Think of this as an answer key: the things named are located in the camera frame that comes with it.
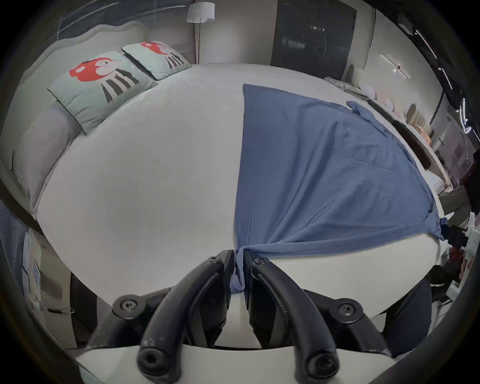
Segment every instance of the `door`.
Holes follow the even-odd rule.
[[[271,64],[340,80],[356,17],[338,0],[279,0]]]

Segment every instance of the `white lampshade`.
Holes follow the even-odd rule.
[[[215,4],[207,1],[190,4],[187,23],[205,23],[208,19],[215,20]]]

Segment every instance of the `decorative pillow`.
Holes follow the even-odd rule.
[[[48,174],[81,130],[72,115],[56,101],[20,138],[12,155],[12,171],[30,201],[32,213],[36,212]]]
[[[88,134],[120,105],[156,84],[113,51],[79,63],[48,90]]]
[[[190,67],[190,63],[181,54],[161,41],[145,41],[121,49],[157,80]]]

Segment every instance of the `red cartoon print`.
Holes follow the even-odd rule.
[[[148,48],[149,50],[155,52],[158,55],[164,55],[170,69],[183,64],[183,60],[180,58],[180,56],[173,53],[172,49],[165,44],[156,43],[154,41],[145,41],[144,43],[140,43],[140,45],[142,47]]]
[[[112,60],[108,57],[100,57],[87,60],[70,70],[70,76],[79,81],[96,81],[102,85],[107,103],[130,87],[138,84],[130,72],[118,69],[121,60]]]

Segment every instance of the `white bed sheet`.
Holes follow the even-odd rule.
[[[107,303],[172,286],[233,248],[244,83],[342,105],[352,100],[286,69],[193,66],[130,100],[58,162],[37,220],[63,262]],[[356,299],[374,316],[425,276],[439,248],[421,234],[361,252],[274,262],[303,288]]]

